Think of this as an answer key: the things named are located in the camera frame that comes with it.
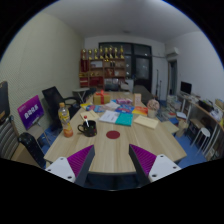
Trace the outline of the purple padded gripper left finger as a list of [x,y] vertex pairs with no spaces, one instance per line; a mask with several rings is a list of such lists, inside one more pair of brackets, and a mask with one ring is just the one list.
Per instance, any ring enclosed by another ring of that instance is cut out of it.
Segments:
[[66,157],[59,157],[46,171],[67,181],[83,186],[95,156],[95,148],[90,145],[75,154]]

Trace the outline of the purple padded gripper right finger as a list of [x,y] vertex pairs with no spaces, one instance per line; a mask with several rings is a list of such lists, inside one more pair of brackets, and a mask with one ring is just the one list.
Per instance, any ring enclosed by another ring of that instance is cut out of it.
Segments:
[[156,156],[133,144],[129,145],[129,155],[141,186],[145,186],[180,170],[180,167],[164,154]]

